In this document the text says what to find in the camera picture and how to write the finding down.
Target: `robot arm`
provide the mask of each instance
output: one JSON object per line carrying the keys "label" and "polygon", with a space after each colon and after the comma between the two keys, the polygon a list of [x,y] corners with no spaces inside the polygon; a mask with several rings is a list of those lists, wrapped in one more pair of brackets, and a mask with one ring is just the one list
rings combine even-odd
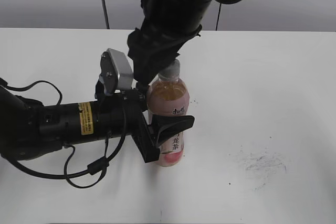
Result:
{"label": "robot arm", "polygon": [[[25,88],[13,88],[0,78],[1,156],[25,173],[40,178],[66,179],[72,185],[70,178],[97,172],[101,172],[100,181],[126,135],[132,136],[145,162],[158,160],[160,145],[171,136],[191,128],[194,118],[154,115],[152,123],[147,125],[142,114],[147,110],[147,85],[179,55],[177,52],[184,43],[198,35],[202,29],[200,21],[211,1],[141,0],[144,21],[127,41],[134,74],[123,53],[113,49],[105,51],[101,55],[96,101],[61,104],[60,91],[49,82],[37,81]],[[138,81],[136,88],[131,87],[133,78]],[[40,82],[53,85],[59,92],[60,99],[55,106],[43,106],[39,101],[12,95],[8,91],[26,91]],[[110,156],[105,153],[86,170],[75,174],[66,172],[73,153],[65,163],[63,175],[35,172],[18,162],[63,147],[72,147],[74,152],[73,145],[79,143],[105,139],[107,147],[108,139],[118,136],[120,142]]]}

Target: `white table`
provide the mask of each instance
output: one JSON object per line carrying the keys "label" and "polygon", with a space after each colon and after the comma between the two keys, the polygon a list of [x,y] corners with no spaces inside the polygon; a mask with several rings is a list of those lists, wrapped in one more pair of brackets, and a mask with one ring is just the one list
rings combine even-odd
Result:
{"label": "white table", "polygon": [[[100,54],[127,52],[129,32],[0,29],[0,75],[16,87],[49,80],[63,103],[91,101]],[[335,223],[336,33],[201,34],[179,57],[196,117],[180,163],[144,164],[128,137],[105,179],[80,190],[0,159],[0,222]],[[44,84],[24,96],[57,101]],[[103,148],[78,145],[70,172]],[[60,174],[69,153],[24,164]]]}

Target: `white bottle cap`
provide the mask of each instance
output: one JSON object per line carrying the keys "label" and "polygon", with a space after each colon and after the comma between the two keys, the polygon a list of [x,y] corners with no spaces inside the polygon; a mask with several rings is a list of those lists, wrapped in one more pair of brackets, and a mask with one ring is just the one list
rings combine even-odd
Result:
{"label": "white bottle cap", "polygon": [[175,59],[168,67],[159,72],[159,78],[164,81],[176,80],[180,77],[180,62]]}

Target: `plastic bottle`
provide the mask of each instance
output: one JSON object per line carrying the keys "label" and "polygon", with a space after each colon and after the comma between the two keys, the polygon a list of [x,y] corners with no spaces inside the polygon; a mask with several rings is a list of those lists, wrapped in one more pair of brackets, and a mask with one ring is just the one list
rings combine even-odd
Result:
{"label": "plastic bottle", "polygon": [[[175,61],[159,72],[158,78],[150,86],[147,93],[148,117],[152,114],[164,116],[182,116],[187,113],[189,93],[186,85],[180,79],[180,62]],[[183,132],[173,136],[161,146],[161,166],[175,165],[183,156]]]}

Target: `pink label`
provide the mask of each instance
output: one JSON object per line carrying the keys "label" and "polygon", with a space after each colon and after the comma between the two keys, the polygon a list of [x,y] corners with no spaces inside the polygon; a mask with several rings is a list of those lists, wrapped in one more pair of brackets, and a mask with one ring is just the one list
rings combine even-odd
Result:
{"label": "pink label", "polygon": [[[149,123],[152,122],[152,115],[183,116],[186,115],[189,106],[189,93],[186,92],[181,98],[174,101],[165,101],[158,97],[150,97],[148,104]],[[161,146],[161,154],[177,153],[183,147],[183,132],[173,136]]]}

